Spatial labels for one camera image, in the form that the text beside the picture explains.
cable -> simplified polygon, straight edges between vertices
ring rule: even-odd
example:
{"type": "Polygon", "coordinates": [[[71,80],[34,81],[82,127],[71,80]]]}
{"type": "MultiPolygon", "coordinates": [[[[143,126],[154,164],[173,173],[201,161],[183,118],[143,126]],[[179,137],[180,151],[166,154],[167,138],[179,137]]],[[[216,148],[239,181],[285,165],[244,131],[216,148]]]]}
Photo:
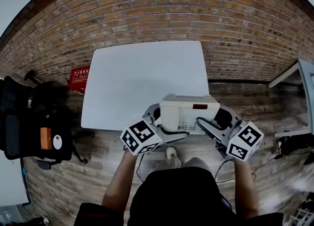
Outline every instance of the cable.
{"type": "MultiPolygon", "coordinates": [[[[287,154],[287,155],[278,154],[278,155],[276,155],[274,158],[271,158],[270,160],[266,161],[265,163],[263,163],[263,164],[260,165],[257,169],[254,170],[254,172],[252,173],[252,175],[255,176],[253,180],[255,180],[256,177],[257,177],[256,174],[255,174],[255,172],[256,172],[257,170],[259,170],[261,167],[263,167],[264,165],[266,165],[268,162],[272,161],[272,160],[278,160],[278,159],[280,159],[280,158],[283,158],[284,156],[300,155],[300,154],[312,153],[312,152],[314,152],[314,151],[306,151],[306,152],[303,152],[303,153],[292,153],[292,154],[287,154]]],[[[217,178],[217,176],[218,176],[218,172],[219,172],[219,170],[221,169],[222,165],[224,165],[224,164],[225,164],[226,162],[228,162],[228,161],[233,161],[233,162],[234,162],[233,159],[229,159],[229,160],[224,161],[224,162],[220,165],[220,167],[218,168],[218,170],[217,170],[217,172],[216,172],[216,174],[215,174],[215,176],[214,176],[214,180],[215,180],[215,181],[216,181],[216,178],[217,178]]],[[[223,183],[223,182],[227,182],[227,181],[231,181],[231,180],[235,180],[235,178],[232,178],[232,179],[229,179],[229,180],[224,180],[224,181],[216,181],[216,183],[223,183]]]]}
{"type": "Polygon", "coordinates": [[[144,182],[144,181],[143,181],[143,178],[142,178],[142,174],[141,174],[141,169],[140,169],[140,167],[141,167],[141,163],[142,163],[144,154],[142,154],[141,160],[139,161],[139,165],[137,166],[137,169],[136,169],[136,175],[137,175],[137,177],[138,177],[142,182],[144,182]]]}

wooden floor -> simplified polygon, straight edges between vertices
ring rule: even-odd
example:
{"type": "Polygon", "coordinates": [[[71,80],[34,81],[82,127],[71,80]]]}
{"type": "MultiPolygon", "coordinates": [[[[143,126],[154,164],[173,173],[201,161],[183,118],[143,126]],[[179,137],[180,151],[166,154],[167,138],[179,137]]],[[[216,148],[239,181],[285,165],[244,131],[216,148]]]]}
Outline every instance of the wooden floor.
{"type": "MultiPolygon", "coordinates": [[[[274,132],[307,124],[307,106],[302,88],[276,86],[268,89],[266,85],[211,83],[209,91],[217,101],[233,108],[244,120],[253,121],[265,133],[263,143],[250,158],[252,170],[277,154],[274,132]]],[[[82,102],[83,96],[73,92],[66,99],[67,105],[78,114],[82,102]]],[[[79,130],[79,118],[77,124],[74,131],[79,130]]],[[[94,138],[83,138],[76,144],[78,151],[89,160],[87,165],[82,165],[72,157],[71,161],[63,161],[53,166],[52,170],[44,171],[37,167],[35,159],[24,159],[32,200],[32,205],[21,209],[24,217],[30,218],[37,213],[48,217],[54,226],[70,226],[82,202],[101,202],[122,157],[123,144],[119,139],[120,132],[96,130],[95,133],[94,138]]],[[[224,160],[214,146],[215,143],[207,136],[190,136],[176,144],[182,161],[199,157],[208,164],[212,173],[217,171],[224,160]]],[[[260,196],[261,213],[281,211],[287,215],[297,209],[304,194],[289,188],[289,183],[296,176],[313,174],[303,168],[306,157],[307,154],[302,154],[273,160],[256,172],[255,183],[260,196]]],[[[141,165],[142,176],[145,178],[163,158],[162,151],[145,154],[141,165]]],[[[217,180],[233,176],[233,164],[227,163],[217,180]]],[[[132,198],[140,184],[141,181],[134,175],[125,223],[132,198]]],[[[218,186],[234,207],[234,181],[218,186]]]]}

white cube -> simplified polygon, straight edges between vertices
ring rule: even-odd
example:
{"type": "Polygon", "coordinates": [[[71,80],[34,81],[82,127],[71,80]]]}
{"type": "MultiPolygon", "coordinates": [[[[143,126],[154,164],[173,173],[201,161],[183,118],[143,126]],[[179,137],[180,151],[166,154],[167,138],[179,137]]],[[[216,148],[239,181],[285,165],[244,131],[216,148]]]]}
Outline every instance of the white cube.
{"type": "Polygon", "coordinates": [[[120,139],[133,155],[153,151],[162,144],[157,132],[143,118],[132,124],[123,130],[120,139]]]}
{"type": "Polygon", "coordinates": [[[246,161],[259,147],[264,134],[249,122],[228,143],[227,154],[246,161]]]}

office chair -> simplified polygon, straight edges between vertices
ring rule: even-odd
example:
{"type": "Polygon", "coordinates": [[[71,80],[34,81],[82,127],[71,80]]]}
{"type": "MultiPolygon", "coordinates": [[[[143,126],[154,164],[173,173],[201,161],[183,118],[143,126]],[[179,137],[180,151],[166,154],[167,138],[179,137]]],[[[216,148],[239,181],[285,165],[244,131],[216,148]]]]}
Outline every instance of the office chair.
{"type": "Polygon", "coordinates": [[[87,159],[79,156],[73,140],[93,133],[83,131],[72,136],[72,113],[66,106],[55,105],[54,97],[55,89],[48,82],[35,88],[23,86],[8,76],[0,82],[0,149],[7,159],[46,157],[55,161],[38,160],[38,166],[50,169],[62,160],[70,160],[74,153],[80,162],[87,163],[87,159]],[[54,145],[52,150],[41,149],[41,127],[50,127],[52,138],[56,135],[62,138],[60,149],[54,145]]]}

black cloth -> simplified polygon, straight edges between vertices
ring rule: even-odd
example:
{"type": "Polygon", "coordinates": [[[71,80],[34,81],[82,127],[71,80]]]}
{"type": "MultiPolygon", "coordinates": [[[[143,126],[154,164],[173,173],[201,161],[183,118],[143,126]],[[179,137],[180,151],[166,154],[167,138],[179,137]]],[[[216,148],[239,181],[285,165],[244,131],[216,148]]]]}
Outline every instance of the black cloth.
{"type": "MultiPolygon", "coordinates": [[[[212,174],[197,167],[155,171],[138,188],[129,226],[140,225],[282,225],[273,213],[242,220],[223,201],[212,174]]],[[[123,215],[104,206],[82,203],[74,226],[122,226],[123,215]]]]}

